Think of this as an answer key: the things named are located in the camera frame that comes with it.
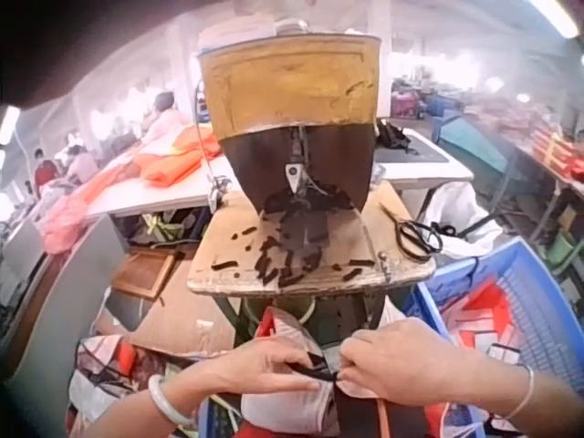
wooden board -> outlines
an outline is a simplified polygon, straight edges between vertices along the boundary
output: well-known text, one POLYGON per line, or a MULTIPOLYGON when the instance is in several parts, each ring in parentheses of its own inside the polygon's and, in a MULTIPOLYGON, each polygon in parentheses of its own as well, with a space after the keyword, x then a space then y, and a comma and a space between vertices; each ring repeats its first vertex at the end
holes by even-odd
MULTIPOLYGON (((397 246, 394 224, 381 210, 380 203, 402 219, 410 219, 410 216, 388 182, 370 193, 361 215, 355 210, 328 215, 330 244, 323 248, 319 268, 288 287, 278 287, 276 280, 264 285, 255 270, 261 244, 268 236, 278 236, 278 221, 260 219, 252 204, 240 192, 228 193, 224 201, 225 206, 213 216, 191 265, 188 287, 196 294, 276 297, 282 294, 331 296, 387 291, 389 287, 422 280, 435 269, 434 261, 413 261, 397 246), (243 230, 251 227, 257 229, 249 235, 242 235, 243 230), (381 269, 377 257, 379 252, 386 255, 389 279, 381 269), (349 266, 351 259, 373 260, 375 265, 363 267, 362 274, 345 281, 343 277, 354 269, 349 266), (237 266, 212 269, 212 266, 228 261, 236 261, 237 266), (333 268, 335 264, 340 266, 340 271, 333 268)), ((287 252, 280 248, 271 248, 271 267, 283 267, 286 255, 287 252)), ((301 260, 295 258, 292 264, 295 274, 300 272, 300 264, 301 260)))
POLYGON ((111 280, 118 293, 153 301, 171 273, 174 251, 133 249, 111 280))
MULTIPOLYGON (((186 286, 192 261, 176 263, 159 299, 130 334, 133 344, 174 355, 233 348, 235 330, 213 299, 196 296, 186 286)), ((230 302, 239 311, 240 300, 230 302)))

cardboard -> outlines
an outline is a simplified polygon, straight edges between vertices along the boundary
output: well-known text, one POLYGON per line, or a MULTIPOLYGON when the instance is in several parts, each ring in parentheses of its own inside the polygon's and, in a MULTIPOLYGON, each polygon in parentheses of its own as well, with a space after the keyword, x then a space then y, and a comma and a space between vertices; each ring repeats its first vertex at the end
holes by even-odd
MULTIPOLYGON (((234 346, 235 330, 211 297, 196 296, 186 286, 191 258, 176 263, 174 273, 130 342, 173 355, 217 352, 234 346)), ((231 299, 235 311, 240 300, 231 299)))

scissors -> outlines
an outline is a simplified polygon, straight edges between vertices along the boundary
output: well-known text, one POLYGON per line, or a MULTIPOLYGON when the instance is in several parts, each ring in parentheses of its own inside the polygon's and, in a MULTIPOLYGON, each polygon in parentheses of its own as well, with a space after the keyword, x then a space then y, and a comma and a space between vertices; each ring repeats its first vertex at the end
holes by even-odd
POLYGON ((425 263, 430 260, 432 255, 442 252, 443 241, 434 228, 425 224, 420 224, 419 222, 404 221, 390 212, 382 203, 380 203, 380 207, 385 215, 395 224, 395 238, 397 239, 398 247, 409 258, 416 262, 425 263), (422 254, 416 254, 411 251, 403 239, 420 249, 422 254), (430 243, 431 240, 437 242, 437 245, 432 245, 430 243))

bracelet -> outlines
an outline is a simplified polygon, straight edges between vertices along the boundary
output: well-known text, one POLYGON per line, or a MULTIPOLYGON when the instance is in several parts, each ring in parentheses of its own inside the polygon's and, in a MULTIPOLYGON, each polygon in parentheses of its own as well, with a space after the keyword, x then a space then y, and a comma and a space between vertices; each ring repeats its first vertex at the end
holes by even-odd
POLYGON ((533 395, 533 391, 536 387, 536 375, 534 374, 531 367, 528 365, 525 365, 523 363, 519 364, 519 366, 525 368, 527 370, 527 373, 529 374, 529 387, 527 388, 527 393, 526 393, 526 396, 523 398, 523 400, 517 405, 517 407, 513 411, 511 411, 511 413, 509 413, 503 419, 505 421, 511 420, 518 413, 520 413, 523 408, 526 407, 526 405, 529 403, 529 400, 531 399, 531 396, 533 395))
POLYGON ((164 397, 161 390, 161 380, 161 375, 153 375, 148 379, 148 391, 158 410, 174 424, 178 424, 179 426, 192 426, 194 421, 174 409, 171 403, 164 397))

